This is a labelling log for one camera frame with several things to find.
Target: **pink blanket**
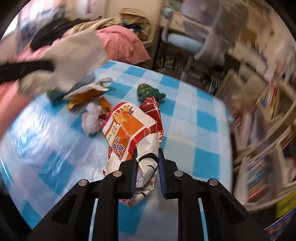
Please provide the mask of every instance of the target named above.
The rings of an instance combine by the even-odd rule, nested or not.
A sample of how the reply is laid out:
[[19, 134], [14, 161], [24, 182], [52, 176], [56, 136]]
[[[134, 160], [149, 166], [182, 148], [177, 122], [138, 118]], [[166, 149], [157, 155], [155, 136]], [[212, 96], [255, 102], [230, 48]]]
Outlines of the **pink blanket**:
[[[150, 59], [145, 47], [135, 33], [122, 26], [111, 26], [96, 31], [102, 40], [108, 58], [137, 64]], [[22, 53], [12, 58], [12, 62], [35, 60], [41, 57], [51, 46], [45, 46], [32, 52], [27, 46]], [[12, 81], [0, 85], [0, 139], [9, 128], [12, 121], [30, 103], [31, 97], [21, 95], [17, 92], [17, 82]]]

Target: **chair armrest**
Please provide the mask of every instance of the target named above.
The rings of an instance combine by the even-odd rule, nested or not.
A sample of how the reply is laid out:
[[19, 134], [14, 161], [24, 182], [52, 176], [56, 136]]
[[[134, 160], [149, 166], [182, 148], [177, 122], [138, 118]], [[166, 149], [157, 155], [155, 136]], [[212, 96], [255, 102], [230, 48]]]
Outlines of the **chair armrest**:
[[161, 33], [161, 39], [165, 43], [168, 43], [168, 29], [173, 20], [173, 13], [174, 13], [174, 9], [170, 7], [166, 7], [162, 12], [162, 15], [164, 16], [164, 18], [168, 20], [167, 25], [163, 28]]

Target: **green plush toy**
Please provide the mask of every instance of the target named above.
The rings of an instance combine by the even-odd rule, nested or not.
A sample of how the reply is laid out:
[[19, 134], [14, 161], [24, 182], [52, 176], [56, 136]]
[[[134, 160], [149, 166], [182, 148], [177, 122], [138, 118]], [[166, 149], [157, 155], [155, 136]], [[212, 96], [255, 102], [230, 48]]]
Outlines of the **green plush toy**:
[[147, 84], [139, 84], [137, 88], [137, 96], [138, 101], [141, 103], [143, 103], [147, 97], [155, 97], [157, 102], [166, 97], [165, 94], [159, 93], [158, 89], [155, 89]]

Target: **blue chair seat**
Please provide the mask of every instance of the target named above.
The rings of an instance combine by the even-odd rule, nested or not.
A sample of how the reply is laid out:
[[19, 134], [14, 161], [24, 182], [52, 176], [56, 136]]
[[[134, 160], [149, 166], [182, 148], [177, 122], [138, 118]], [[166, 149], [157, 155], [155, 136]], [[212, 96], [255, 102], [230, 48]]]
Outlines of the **blue chair seat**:
[[203, 47], [202, 42], [180, 34], [169, 34], [168, 42], [193, 54], [199, 53]]

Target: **beige cloth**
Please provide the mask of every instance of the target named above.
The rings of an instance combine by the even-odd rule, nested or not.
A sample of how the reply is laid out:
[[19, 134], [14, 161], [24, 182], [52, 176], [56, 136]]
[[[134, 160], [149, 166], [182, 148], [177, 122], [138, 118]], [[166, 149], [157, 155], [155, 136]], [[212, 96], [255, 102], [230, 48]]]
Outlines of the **beige cloth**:
[[76, 33], [79, 33], [83, 30], [87, 30], [87, 29], [99, 29], [99, 28], [106, 28], [106, 27], [110, 27], [112, 25], [115, 25], [116, 21], [115, 18], [106, 18], [106, 19], [100, 19], [100, 20], [96, 20], [96, 21], [89, 21], [89, 22], [84, 22], [84, 23], [80, 23], [75, 25], [73, 28], [69, 29], [64, 36], [70, 36]]
[[148, 18], [143, 15], [142, 10], [134, 7], [122, 7], [119, 12], [122, 24], [137, 24], [142, 28], [139, 34], [140, 40], [146, 40], [152, 30], [152, 26]]

